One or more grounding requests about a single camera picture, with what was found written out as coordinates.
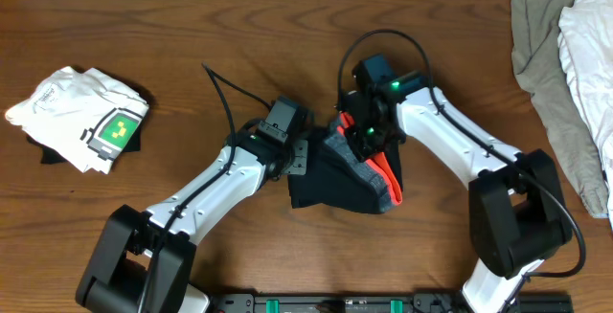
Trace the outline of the black leggings red waistband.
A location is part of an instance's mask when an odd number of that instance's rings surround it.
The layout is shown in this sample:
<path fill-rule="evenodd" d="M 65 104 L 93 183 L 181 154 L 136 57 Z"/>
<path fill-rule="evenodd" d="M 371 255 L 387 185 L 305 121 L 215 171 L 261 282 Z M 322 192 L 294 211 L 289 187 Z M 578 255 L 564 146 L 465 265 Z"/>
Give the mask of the black leggings red waistband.
<path fill-rule="evenodd" d="M 386 213 L 403 201 L 398 142 L 360 161 L 349 147 L 346 130 L 353 118 L 342 112 L 307 140 L 306 173 L 288 177 L 294 209 L 324 204 L 350 212 Z"/>

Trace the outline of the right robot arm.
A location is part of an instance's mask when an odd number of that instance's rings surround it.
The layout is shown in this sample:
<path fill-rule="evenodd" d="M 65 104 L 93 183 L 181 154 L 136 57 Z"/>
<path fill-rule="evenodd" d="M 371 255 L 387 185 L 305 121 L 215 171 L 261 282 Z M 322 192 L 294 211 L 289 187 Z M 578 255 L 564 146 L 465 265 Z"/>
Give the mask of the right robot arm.
<path fill-rule="evenodd" d="M 356 157 L 372 160 L 393 141 L 425 145 L 468 190 L 469 232 L 478 262 L 461 295 L 473 312 L 505 312 L 539 266 L 582 237 L 566 208 L 552 158 L 525 154 L 456 109 L 432 80 L 413 72 L 355 76 L 338 109 Z"/>

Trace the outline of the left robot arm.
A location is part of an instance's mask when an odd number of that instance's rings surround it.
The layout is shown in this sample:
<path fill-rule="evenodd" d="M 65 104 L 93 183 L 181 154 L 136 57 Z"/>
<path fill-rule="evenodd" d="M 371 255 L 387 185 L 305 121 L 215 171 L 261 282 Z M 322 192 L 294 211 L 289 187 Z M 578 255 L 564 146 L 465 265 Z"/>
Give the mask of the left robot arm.
<path fill-rule="evenodd" d="M 123 205 L 107 219 L 76 290 L 91 312 L 205 312 L 211 300 L 190 283 L 197 245 L 269 179 L 302 175 L 307 140 L 280 145 L 241 130 L 238 145 L 182 190 L 138 212 Z"/>

